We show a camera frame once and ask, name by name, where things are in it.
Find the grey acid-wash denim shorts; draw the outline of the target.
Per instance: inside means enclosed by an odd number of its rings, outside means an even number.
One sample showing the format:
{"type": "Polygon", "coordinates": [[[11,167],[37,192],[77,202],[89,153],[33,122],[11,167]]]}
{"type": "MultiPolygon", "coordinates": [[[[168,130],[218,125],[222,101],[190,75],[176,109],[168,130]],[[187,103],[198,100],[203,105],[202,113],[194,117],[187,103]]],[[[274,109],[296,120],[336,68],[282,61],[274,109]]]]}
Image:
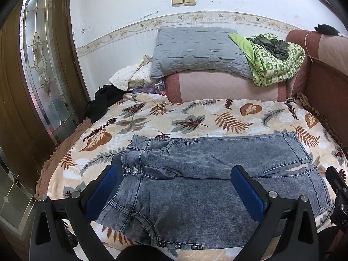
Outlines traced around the grey acid-wash denim shorts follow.
{"type": "Polygon", "coordinates": [[[244,246],[257,222],[230,181],[236,165],[283,198],[307,196],[315,216],[333,205],[312,156],[293,132],[192,139],[135,135],[113,163],[121,181],[97,222],[152,246],[244,246]]]}

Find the leaf-print beige blanket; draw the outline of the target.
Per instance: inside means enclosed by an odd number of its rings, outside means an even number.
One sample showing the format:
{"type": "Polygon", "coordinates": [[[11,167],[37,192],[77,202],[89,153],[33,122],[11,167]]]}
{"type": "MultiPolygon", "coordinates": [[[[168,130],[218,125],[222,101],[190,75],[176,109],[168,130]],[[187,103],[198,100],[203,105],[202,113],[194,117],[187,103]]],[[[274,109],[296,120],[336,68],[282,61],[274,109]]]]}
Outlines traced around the leaf-print beige blanket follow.
{"type": "Polygon", "coordinates": [[[154,94],[126,95],[62,148],[48,185],[51,199],[81,191],[120,154],[134,135],[158,139],[240,137],[293,132],[323,176],[333,166],[347,177],[347,158],[304,97],[284,102],[209,99],[173,104],[154,94]]]}

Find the brown sofa backrest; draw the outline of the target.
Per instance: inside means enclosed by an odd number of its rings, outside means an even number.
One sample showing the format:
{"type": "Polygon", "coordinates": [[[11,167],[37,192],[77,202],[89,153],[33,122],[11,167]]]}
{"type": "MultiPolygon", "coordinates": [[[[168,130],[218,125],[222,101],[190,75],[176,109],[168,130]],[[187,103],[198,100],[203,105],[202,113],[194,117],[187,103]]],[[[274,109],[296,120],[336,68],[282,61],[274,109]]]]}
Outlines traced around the brown sofa backrest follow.
{"type": "Polygon", "coordinates": [[[300,71],[287,82],[288,96],[299,98],[346,154],[347,38],[292,30],[286,41],[306,53],[300,71]]]}

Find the wooden glass-panel door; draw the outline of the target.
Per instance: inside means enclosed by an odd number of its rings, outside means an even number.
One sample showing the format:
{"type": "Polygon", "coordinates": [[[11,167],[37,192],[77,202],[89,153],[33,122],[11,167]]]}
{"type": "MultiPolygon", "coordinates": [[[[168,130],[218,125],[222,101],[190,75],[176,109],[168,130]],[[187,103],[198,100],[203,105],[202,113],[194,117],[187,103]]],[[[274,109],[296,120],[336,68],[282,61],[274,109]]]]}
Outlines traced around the wooden glass-panel door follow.
{"type": "Polygon", "coordinates": [[[1,22],[1,162],[20,186],[34,192],[88,100],[70,0],[12,0],[1,22]]]}

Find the black cloth on sofa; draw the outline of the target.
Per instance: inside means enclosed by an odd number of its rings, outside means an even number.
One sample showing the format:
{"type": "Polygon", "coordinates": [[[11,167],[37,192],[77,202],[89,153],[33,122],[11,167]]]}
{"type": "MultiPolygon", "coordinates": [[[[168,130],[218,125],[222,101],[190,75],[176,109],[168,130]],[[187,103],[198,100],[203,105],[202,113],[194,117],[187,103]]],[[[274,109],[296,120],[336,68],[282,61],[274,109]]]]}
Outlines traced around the black cloth on sofa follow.
{"type": "Polygon", "coordinates": [[[89,101],[84,109],[83,119],[90,119],[91,123],[95,123],[101,119],[111,105],[123,99],[125,91],[107,84],[97,90],[94,99],[89,101]]]}

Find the green patterned folded quilt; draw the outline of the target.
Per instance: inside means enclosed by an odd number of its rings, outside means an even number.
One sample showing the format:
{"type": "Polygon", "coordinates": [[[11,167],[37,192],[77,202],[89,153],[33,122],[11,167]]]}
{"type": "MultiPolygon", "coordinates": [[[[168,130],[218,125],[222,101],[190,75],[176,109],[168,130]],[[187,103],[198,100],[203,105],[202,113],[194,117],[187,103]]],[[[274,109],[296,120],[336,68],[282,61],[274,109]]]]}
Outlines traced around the green patterned folded quilt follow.
{"type": "MultiPolygon", "coordinates": [[[[264,34],[281,40],[274,34],[264,34]]],[[[229,38],[244,53],[251,71],[253,82],[258,87],[266,87],[293,78],[303,65],[306,53],[302,46],[288,43],[288,58],[279,60],[262,46],[252,43],[240,34],[229,34],[229,38]]]]}

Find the white floral pillow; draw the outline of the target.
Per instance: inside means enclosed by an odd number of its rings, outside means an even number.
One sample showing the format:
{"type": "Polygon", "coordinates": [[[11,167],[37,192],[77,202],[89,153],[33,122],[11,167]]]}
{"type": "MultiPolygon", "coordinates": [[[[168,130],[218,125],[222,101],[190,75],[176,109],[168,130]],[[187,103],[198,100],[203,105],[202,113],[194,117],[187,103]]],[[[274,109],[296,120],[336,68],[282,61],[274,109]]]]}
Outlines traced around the white floral pillow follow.
{"type": "Polygon", "coordinates": [[[156,81],[151,77],[151,70],[152,57],[144,55],[138,64],[124,67],[115,72],[109,78],[109,83],[123,91],[148,87],[156,81]]]}

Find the purple patterned item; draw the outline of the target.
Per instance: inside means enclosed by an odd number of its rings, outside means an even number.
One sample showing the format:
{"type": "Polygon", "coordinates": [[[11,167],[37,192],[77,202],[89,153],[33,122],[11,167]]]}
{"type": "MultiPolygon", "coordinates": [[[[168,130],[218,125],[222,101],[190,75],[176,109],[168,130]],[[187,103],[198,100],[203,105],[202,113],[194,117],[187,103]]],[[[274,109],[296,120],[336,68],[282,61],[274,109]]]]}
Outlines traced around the purple patterned item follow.
{"type": "Polygon", "coordinates": [[[132,91],[133,94],[159,94],[166,96],[165,82],[159,80],[148,87],[136,88],[132,91]]]}

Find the dark grey-green garment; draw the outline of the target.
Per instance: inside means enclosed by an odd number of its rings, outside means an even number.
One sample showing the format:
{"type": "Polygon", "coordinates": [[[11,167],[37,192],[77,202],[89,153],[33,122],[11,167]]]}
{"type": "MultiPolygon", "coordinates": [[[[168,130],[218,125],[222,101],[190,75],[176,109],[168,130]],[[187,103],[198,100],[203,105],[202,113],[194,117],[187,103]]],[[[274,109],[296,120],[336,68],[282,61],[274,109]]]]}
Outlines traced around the dark grey-green garment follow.
{"type": "Polygon", "coordinates": [[[248,38],[254,44],[262,46],[271,55],[279,60],[288,58],[288,43],[283,40],[278,40],[273,37],[266,37],[264,34],[259,34],[256,37],[248,38]]]}

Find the black item on backrest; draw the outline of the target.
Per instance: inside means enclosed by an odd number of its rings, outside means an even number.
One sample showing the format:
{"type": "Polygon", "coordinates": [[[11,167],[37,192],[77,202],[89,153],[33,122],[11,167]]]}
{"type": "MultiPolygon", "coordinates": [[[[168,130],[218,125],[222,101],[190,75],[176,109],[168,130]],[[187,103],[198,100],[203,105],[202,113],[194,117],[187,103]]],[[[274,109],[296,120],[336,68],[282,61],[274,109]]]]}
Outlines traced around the black item on backrest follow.
{"type": "Polygon", "coordinates": [[[327,24],[318,24],[318,26],[314,27],[314,29],[318,33],[328,36],[338,36],[340,34],[337,29],[327,24]]]}

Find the grey quilted pillow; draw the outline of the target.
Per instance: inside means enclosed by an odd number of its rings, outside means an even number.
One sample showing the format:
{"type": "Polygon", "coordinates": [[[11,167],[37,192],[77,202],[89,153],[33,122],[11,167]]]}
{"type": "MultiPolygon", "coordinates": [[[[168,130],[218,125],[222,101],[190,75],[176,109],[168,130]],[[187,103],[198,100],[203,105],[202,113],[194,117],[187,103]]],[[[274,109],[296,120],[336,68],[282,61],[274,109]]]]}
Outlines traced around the grey quilted pillow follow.
{"type": "Polygon", "coordinates": [[[219,71],[251,79],[248,61],[230,39],[232,28],[161,27],[152,56],[151,77],[181,71],[219,71]]]}

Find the beige wall switch plate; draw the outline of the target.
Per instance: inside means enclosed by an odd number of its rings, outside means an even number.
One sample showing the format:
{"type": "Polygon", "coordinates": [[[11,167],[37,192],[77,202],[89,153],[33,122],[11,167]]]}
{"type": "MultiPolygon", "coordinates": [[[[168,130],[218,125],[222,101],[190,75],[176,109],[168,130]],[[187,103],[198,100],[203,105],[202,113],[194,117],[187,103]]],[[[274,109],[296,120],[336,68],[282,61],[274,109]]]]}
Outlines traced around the beige wall switch plate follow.
{"type": "Polygon", "coordinates": [[[195,6],[196,0],[171,0],[173,7],[188,7],[188,6],[195,6]]]}

